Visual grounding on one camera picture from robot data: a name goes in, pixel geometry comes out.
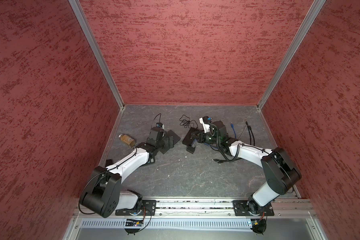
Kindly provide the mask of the black power adapter with cable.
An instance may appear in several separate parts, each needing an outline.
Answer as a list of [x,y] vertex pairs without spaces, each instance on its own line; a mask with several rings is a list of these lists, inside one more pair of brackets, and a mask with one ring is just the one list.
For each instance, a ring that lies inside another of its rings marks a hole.
[[198,123],[195,120],[191,120],[190,117],[186,116],[186,115],[182,115],[179,119],[180,121],[180,126],[184,127],[184,128],[194,128],[197,129],[198,128]]

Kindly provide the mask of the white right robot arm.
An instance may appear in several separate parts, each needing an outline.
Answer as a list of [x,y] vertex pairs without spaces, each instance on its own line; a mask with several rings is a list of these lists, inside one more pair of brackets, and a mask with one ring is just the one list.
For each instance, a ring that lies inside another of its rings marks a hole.
[[202,130],[191,133],[191,139],[201,144],[215,145],[223,159],[214,159],[217,164],[246,160],[263,169],[266,182],[247,201],[244,210],[252,216],[265,213],[270,203],[286,194],[301,178],[301,171],[282,148],[265,149],[256,147],[254,135],[249,131],[251,141],[246,144],[231,138],[221,121],[213,122],[208,116],[200,118]]

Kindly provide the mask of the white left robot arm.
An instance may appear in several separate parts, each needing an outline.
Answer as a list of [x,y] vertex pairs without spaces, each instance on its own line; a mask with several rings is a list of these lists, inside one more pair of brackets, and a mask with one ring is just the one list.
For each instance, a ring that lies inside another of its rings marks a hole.
[[143,197],[131,190],[122,190],[123,181],[141,166],[154,164],[157,153],[165,154],[180,141],[172,130],[153,127],[145,142],[133,147],[126,157],[107,167],[96,167],[82,191],[78,207],[89,209],[91,214],[103,218],[118,210],[139,214],[143,210]]

